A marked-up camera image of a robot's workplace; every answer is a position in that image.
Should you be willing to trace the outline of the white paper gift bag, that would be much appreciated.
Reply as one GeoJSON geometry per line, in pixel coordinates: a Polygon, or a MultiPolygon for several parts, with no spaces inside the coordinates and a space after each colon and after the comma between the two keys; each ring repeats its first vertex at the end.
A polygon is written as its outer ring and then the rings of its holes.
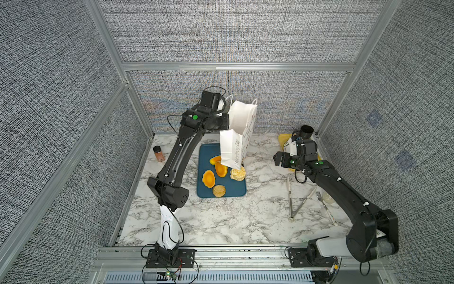
{"type": "Polygon", "coordinates": [[[257,118],[258,99],[251,104],[235,101],[229,111],[229,128],[220,134],[221,164],[240,170],[257,118]]]}

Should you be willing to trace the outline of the metal tongs with silicone tips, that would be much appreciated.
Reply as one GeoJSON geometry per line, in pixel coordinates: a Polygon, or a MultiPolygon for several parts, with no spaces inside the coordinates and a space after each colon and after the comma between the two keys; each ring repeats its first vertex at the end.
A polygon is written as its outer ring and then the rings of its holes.
{"type": "Polygon", "coordinates": [[[301,208],[305,205],[305,203],[311,199],[312,195],[316,192],[316,188],[313,188],[310,194],[303,199],[301,204],[296,208],[296,210],[293,209],[293,203],[292,203],[292,189],[291,189],[291,184],[290,184],[290,178],[287,177],[286,180],[286,186],[287,186],[287,191],[288,191],[288,204],[289,204],[289,218],[288,220],[290,222],[294,222],[296,215],[298,212],[301,210],[301,208]]]}

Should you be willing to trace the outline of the pale waffle-pattern round bread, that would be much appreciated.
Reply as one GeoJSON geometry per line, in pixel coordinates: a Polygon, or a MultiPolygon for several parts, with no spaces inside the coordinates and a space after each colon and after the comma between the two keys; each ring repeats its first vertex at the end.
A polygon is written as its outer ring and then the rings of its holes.
{"type": "Polygon", "coordinates": [[[243,181],[246,177],[246,170],[243,166],[241,169],[231,169],[230,178],[234,181],[243,181]]]}

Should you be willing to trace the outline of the small round brown bun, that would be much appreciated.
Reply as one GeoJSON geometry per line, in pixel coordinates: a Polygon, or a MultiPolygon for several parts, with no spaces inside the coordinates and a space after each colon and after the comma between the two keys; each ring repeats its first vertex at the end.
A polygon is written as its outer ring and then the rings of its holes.
{"type": "Polygon", "coordinates": [[[223,185],[215,185],[212,188],[212,193],[215,197],[220,198],[223,197],[227,192],[227,189],[223,185]]]}

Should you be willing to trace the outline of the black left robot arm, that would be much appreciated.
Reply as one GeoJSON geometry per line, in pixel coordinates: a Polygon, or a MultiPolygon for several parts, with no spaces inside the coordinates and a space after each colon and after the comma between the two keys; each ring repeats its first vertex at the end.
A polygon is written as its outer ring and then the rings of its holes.
{"type": "Polygon", "coordinates": [[[178,246],[178,231],[182,229],[175,212],[189,198],[189,190],[182,187],[182,179],[189,160],[206,132],[226,130],[229,115],[225,113],[225,97],[219,92],[203,90],[196,105],[181,116],[177,139],[167,162],[157,177],[149,177],[147,186],[157,197],[161,213],[160,236],[155,251],[165,257],[175,256],[178,246]]]}

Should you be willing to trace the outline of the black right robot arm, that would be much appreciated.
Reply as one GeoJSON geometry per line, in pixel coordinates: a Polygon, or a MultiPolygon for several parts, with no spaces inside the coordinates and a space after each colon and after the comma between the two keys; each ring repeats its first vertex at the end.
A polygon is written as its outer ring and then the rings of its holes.
{"type": "Polygon", "coordinates": [[[396,254],[399,249],[397,215],[367,200],[340,176],[331,163],[320,160],[316,142],[299,140],[296,147],[296,155],[278,151],[273,157],[275,165],[303,173],[327,192],[352,222],[345,237],[309,241],[306,259],[315,264],[330,257],[353,257],[365,263],[396,254]]]}

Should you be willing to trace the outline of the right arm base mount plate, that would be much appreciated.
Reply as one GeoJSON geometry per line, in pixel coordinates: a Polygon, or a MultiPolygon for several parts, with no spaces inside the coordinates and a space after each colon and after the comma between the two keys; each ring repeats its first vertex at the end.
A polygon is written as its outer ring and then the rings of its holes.
{"type": "Polygon", "coordinates": [[[284,255],[291,267],[332,267],[337,263],[336,257],[323,257],[311,247],[286,247],[284,255]]]}

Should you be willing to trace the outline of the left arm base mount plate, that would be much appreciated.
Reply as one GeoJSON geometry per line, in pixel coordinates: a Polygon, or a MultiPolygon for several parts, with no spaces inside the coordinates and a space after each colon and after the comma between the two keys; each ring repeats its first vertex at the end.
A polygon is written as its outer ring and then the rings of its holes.
{"type": "Polygon", "coordinates": [[[168,251],[164,248],[150,249],[148,251],[145,267],[152,268],[193,268],[195,249],[177,249],[168,251]]]}

